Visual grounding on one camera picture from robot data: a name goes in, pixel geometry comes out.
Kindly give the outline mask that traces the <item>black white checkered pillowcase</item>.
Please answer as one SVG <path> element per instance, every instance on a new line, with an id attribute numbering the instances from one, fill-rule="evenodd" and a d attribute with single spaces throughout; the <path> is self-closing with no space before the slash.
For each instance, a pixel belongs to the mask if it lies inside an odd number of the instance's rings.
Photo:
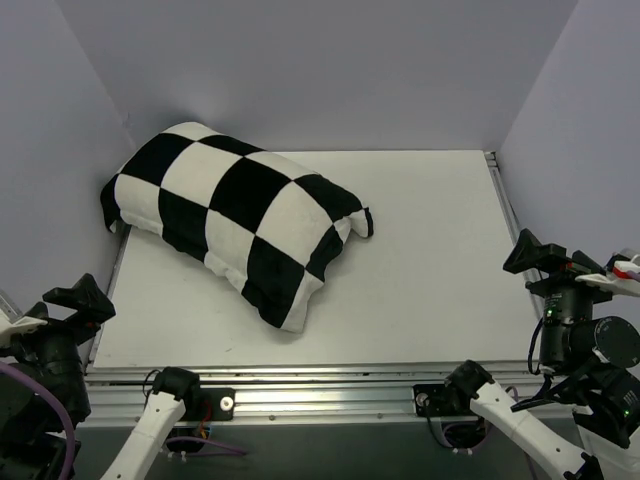
<path id="1" fill-rule="evenodd" d="M 351 234 L 374 222 L 353 193 L 279 154 L 184 122 L 145 143 L 100 194 L 108 229 L 158 235 L 225 278 L 274 328 L 304 328 Z"/>

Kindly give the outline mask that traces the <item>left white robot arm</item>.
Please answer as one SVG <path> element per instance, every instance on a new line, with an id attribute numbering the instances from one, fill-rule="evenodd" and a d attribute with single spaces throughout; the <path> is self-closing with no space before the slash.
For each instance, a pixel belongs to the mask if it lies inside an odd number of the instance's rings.
<path id="1" fill-rule="evenodd" d="M 94 277 L 54 288 L 21 312 L 1 298 L 1 476 L 70 479 L 80 449 L 76 427 L 91 413 L 79 346 L 116 314 Z M 142 479 L 181 419 L 202 405 L 198 375 L 159 372 L 140 419 L 104 473 Z"/>

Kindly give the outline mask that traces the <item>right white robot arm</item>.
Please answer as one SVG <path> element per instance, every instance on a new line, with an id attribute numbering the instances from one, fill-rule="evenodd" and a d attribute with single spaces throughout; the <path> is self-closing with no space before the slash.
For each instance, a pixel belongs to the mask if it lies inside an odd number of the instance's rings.
<path id="1" fill-rule="evenodd" d="M 445 380 L 445 403 L 488 421 L 552 479 L 638 478 L 639 380 L 631 370 L 639 332 L 619 316 L 593 316 L 597 304 L 638 296 L 638 254 L 624 249 L 600 265 L 524 229 L 503 268 L 543 275 L 526 285 L 544 301 L 527 359 L 543 384 L 515 401 L 467 360 Z"/>

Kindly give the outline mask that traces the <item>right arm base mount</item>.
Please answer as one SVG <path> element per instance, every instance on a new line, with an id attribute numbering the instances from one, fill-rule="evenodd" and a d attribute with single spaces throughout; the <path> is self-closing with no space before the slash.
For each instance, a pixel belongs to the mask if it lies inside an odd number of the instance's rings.
<path id="1" fill-rule="evenodd" d="M 470 409 L 471 396 L 453 385 L 416 384 L 412 390 L 418 417 L 474 416 Z"/>

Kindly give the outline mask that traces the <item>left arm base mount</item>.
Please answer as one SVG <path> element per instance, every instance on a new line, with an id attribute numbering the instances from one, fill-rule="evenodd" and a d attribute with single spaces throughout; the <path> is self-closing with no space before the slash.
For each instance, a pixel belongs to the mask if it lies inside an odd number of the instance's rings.
<path id="1" fill-rule="evenodd" d="M 235 390 L 202 388 L 196 394 L 196 405 L 188 407 L 181 418 L 185 422 L 230 421 L 234 416 Z"/>

